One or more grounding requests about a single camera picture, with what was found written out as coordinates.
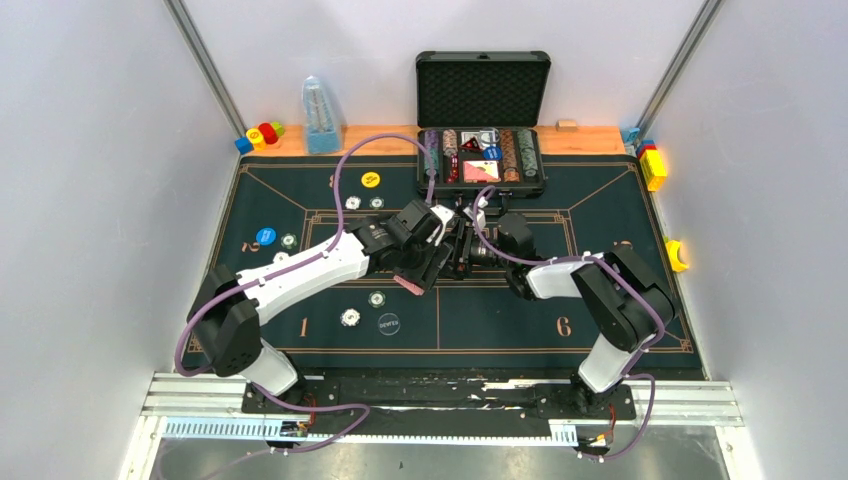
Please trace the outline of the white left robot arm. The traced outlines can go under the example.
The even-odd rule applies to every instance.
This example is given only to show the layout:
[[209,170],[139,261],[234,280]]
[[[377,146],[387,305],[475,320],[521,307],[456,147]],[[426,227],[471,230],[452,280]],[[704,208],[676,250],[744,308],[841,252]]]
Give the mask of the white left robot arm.
[[400,212],[339,224],[334,237],[282,261],[232,272],[210,270],[195,297],[185,335],[193,337],[219,377],[242,376],[268,391],[283,413],[298,411],[306,386],[290,359],[261,337],[284,310],[338,284],[375,273],[416,296],[430,290],[453,248],[444,237],[453,210],[413,200]]

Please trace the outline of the pink-white chip row in case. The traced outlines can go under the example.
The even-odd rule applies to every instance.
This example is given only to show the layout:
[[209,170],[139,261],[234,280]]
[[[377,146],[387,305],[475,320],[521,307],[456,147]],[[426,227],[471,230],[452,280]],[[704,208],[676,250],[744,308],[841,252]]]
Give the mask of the pink-white chip row in case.
[[452,157],[458,153],[457,132],[453,129],[442,131],[442,149],[445,157]]

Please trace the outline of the yellow big blind button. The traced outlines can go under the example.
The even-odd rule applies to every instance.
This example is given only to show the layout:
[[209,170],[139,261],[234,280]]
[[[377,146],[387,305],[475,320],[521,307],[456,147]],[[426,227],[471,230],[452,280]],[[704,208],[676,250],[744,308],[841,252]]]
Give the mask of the yellow big blind button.
[[361,184],[368,189],[377,188],[381,183],[381,176],[374,171],[364,173],[360,178]]

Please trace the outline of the clear dealer button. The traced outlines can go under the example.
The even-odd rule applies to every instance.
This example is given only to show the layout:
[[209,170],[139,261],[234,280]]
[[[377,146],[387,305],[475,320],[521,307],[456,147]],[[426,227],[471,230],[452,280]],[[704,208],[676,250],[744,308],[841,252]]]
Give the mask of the clear dealer button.
[[377,327],[381,335],[394,336],[400,331],[400,318],[395,313],[384,313],[378,318]]

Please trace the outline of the blue toy cube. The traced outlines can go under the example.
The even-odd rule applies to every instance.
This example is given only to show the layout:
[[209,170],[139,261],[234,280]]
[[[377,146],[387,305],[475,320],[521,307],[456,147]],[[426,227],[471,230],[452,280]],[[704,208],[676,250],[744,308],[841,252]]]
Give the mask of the blue toy cube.
[[234,141],[234,145],[240,154],[245,155],[254,150],[253,143],[247,137],[241,137]]

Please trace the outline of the blue small blind button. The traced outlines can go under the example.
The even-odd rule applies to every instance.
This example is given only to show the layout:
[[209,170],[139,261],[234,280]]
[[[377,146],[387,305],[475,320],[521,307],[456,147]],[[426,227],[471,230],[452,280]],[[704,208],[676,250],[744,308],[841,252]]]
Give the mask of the blue small blind button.
[[260,246],[272,245],[277,238],[277,232],[270,227],[261,228],[255,235],[255,241]]

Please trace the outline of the blue button in case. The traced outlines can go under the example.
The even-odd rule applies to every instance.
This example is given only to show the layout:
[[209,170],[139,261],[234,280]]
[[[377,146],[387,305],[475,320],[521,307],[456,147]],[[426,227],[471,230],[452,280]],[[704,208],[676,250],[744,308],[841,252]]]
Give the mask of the blue button in case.
[[503,156],[502,150],[497,146],[489,146],[483,149],[482,155],[488,160],[500,160]]

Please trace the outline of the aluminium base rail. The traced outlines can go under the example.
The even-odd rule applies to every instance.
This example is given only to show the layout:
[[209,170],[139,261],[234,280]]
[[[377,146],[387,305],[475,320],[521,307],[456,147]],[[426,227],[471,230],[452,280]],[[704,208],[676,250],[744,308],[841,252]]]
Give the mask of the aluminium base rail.
[[[456,404],[374,405],[365,421],[343,436],[348,443],[480,446],[577,445],[611,426],[739,428],[744,420],[726,382],[629,381],[613,413],[578,417],[555,404],[562,380],[512,379],[465,385],[449,382]],[[157,373],[143,403],[151,431],[174,439],[319,442],[351,425],[357,409],[319,414],[286,411],[260,400],[245,380],[201,375],[183,379]]]

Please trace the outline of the red toy cylinder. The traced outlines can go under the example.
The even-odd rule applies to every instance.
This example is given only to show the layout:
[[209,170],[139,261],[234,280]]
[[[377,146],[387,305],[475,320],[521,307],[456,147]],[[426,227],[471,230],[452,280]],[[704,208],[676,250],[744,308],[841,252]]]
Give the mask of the red toy cylinder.
[[277,134],[274,126],[269,122],[261,123],[257,126],[257,130],[260,132],[264,142],[267,145],[276,144],[279,140],[279,136]]

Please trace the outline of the yellow toy cylinder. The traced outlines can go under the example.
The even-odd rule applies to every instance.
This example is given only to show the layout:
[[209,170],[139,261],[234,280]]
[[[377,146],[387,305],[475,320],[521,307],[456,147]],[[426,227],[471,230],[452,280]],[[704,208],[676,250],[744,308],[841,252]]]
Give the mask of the yellow toy cylinder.
[[267,147],[265,137],[258,128],[248,129],[245,132],[245,137],[253,150],[263,150]]

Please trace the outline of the green poker table mat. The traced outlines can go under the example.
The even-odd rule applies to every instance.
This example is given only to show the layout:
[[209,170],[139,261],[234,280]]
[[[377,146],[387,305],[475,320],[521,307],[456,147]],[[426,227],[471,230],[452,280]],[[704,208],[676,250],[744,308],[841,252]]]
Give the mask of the green poker table mat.
[[[543,159],[547,186],[534,199],[509,200],[524,215],[540,255],[607,251],[631,246],[666,281],[673,273],[653,205],[636,162],[627,155],[555,156]],[[365,188],[361,176],[381,176]],[[233,271],[268,264],[282,252],[281,237],[293,233],[298,250],[330,239],[336,232],[334,202],[358,196],[354,220],[371,213],[369,200],[402,209],[419,194],[412,156],[247,157],[234,187],[213,250],[214,265]],[[260,246],[256,233],[276,230],[272,245]],[[382,291],[386,303],[373,308],[368,296]],[[349,308],[360,323],[345,327]],[[400,318],[400,331],[383,336],[384,313]],[[479,268],[462,281],[442,280],[415,296],[390,275],[338,285],[286,309],[263,327],[263,338],[308,368],[514,368],[567,369],[589,352],[598,329],[584,304],[559,298],[527,301],[516,296],[498,269]]]

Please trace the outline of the white-blue poker chip stack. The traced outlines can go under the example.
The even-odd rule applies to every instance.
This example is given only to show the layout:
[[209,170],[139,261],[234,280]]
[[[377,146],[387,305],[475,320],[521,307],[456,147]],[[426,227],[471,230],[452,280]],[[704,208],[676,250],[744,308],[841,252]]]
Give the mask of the white-blue poker chip stack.
[[340,315],[340,322],[345,327],[355,327],[360,323],[361,314],[358,310],[349,308]]

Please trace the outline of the green toy block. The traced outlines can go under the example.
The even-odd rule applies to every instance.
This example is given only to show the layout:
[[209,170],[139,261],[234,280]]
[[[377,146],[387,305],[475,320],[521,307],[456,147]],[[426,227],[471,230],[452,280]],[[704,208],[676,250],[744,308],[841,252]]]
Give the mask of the green toy block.
[[285,127],[281,123],[274,121],[271,122],[270,125],[278,137],[281,137],[285,134]]

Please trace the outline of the black poker chip case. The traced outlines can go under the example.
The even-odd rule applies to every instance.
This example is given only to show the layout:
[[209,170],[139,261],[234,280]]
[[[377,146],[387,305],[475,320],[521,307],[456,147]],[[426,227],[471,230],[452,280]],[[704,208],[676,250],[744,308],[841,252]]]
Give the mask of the black poker chip case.
[[[534,199],[546,190],[547,177],[535,127],[538,123],[551,57],[541,50],[530,51],[424,51],[415,59],[416,111],[422,148],[417,153],[416,183],[424,198],[470,199],[483,187],[493,185],[505,200]],[[442,131],[457,132],[458,153],[445,157]],[[533,132],[538,174],[526,177],[517,132]],[[440,135],[440,168],[433,178],[425,172],[424,131]],[[484,148],[500,146],[500,131],[514,136],[520,181],[505,182],[502,158],[499,183],[464,183],[463,162],[488,160]]]

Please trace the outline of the yellow curved toy piece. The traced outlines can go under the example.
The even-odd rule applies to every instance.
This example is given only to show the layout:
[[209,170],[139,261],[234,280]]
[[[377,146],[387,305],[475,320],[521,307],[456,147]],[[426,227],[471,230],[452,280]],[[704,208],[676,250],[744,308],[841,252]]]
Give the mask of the yellow curved toy piece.
[[681,241],[666,239],[665,249],[673,272],[681,273],[690,268],[690,265],[682,258],[683,243]]

